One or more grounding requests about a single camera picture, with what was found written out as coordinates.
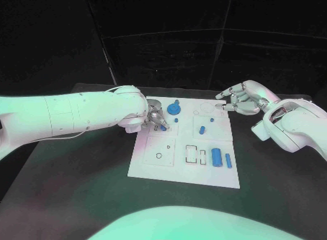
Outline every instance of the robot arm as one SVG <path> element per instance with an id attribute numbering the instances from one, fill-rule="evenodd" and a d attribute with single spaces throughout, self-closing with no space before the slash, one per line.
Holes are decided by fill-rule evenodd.
<path id="1" fill-rule="evenodd" d="M 327 113 L 312 101 L 281 100 L 253 80 L 225 90 L 217 95 L 217 99 L 230 95 L 231 103 L 215 107 L 244 115 L 264 111 L 263 120 L 251 128 L 263 141 L 273 138 L 279 146 L 292 153 L 310 146 L 327 161 Z"/>
<path id="2" fill-rule="evenodd" d="M 160 114 L 160 102 L 153 107 L 134 86 L 110 90 L 54 96 L 0 96 L 0 160 L 22 145 L 61 139 L 51 138 L 58 135 L 84 133 L 114 125 L 134 133 L 149 122 L 169 128 Z"/>

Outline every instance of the black backdrop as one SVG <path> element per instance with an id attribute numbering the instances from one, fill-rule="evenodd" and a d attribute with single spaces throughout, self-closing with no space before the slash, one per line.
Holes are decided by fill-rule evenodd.
<path id="1" fill-rule="evenodd" d="M 248 79 L 327 110 L 327 1 L 0 1 L 0 95 L 116 81 L 224 90 Z M 0 201 L 35 146 L 0 162 Z"/>

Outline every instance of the robotic hand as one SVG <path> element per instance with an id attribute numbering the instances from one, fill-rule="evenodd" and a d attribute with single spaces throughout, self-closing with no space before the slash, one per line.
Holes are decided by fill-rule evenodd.
<path id="1" fill-rule="evenodd" d="M 248 80 L 217 95 L 231 95 L 231 103 L 217 104 L 218 109 L 254 115 L 264 111 L 263 120 L 251 128 L 264 141 L 273 138 L 279 146 L 294 153 L 313 147 L 327 161 L 327 113 L 305 99 L 281 100 L 258 82 Z"/>
<path id="2" fill-rule="evenodd" d="M 134 86 L 54 96 L 0 96 L 0 160 L 28 143 L 74 138 L 117 124 L 134 133 L 149 123 L 169 128 L 160 101 L 147 100 Z M 52 138 L 72 133 L 80 134 Z"/>

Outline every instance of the wire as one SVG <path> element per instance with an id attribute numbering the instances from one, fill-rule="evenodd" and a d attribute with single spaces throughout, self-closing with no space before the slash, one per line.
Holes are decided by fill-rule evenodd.
<path id="1" fill-rule="evenodd" d="M 39 142 L 39 141 L 42 141 L 42 140 L 72 139 L 72 138 L 81 136 L 84 133 L 85 133 L 85 131 L 81 132 L 77 136 L 70 136 L 70 137 L 55 137 L 55 138 L 51 137 L 51 138 L 38 139 L 38 140 L 35 140 L 35 141 L 31 141 L 29 143 L 35 143 L 35 142 Z"/>
<path id="2" fill-rule="evenodd" d="M 114 89 L 120 89 L 120 88 L 123 88 L 123 87 L 133 87 L 133 86 L 132 86 L 132 85 L 117 86 L 117 87 L 108 89 L 106 92 L 108 92 L 108 91 L 111 91 L 111 90 L 114 90 Z"/>

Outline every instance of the table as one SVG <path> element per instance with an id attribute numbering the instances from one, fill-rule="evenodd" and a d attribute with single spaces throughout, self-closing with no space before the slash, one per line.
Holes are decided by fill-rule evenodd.
<path id="1" fill-rule="evenodd" d="M 72 92 L 110 89 L 78 83 Z M 146 96 L 215 99 L 217 91 L 140 87 Z M 251 126 L 261 114 L 230 113 L 241 189 L 127 177 L 137 134 L 114 126 L 42 141 L 0 204 L 0 239 L 87 239 L 121 216 L 191 206 L 327 240 L 327 162 L 309 147 L 284 151 Z"/>

